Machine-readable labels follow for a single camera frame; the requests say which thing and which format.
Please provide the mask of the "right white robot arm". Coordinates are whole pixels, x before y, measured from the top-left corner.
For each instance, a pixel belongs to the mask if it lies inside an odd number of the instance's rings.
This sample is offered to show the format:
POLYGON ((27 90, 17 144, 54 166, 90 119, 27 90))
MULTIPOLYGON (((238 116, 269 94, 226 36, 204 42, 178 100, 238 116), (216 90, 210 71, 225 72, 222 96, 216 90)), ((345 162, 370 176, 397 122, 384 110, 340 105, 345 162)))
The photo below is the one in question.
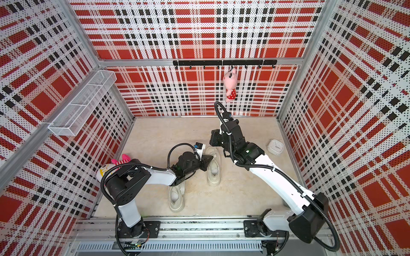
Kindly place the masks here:
POLYGON ((222 147, 225 156, 238 167, 250 171, 271 187, 288 205, 289 211, 274 213, 265 210, 258 219, 261 234, 267 236, 276 230, 290 231, 305 243, 311 243, 325 224, 328 199, 323 193, 315 194, 281 171, 254 143, 247 142, 239 121, 227 121, 212 130, 210 145, 222 147))

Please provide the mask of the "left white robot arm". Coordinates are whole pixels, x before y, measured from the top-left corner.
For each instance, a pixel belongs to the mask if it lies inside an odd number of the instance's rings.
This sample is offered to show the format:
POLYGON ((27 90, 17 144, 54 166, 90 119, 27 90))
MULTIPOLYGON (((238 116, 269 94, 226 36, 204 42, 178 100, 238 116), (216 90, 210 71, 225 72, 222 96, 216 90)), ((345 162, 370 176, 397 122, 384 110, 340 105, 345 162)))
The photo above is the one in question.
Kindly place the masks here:
POLYGON ((103 195, 111 202, 119 218, 116 237, 142 237, 151 230, 144 224, 135 201, 145 185, 176 187, 176 193, 182 199, 184 182, 197 170, 207 171, 212 159, 211 155, 187 151, 178 158, 177 164, 166 170, 143 164, 138 159, 104 165, 97 171, 97 179, 103 195))

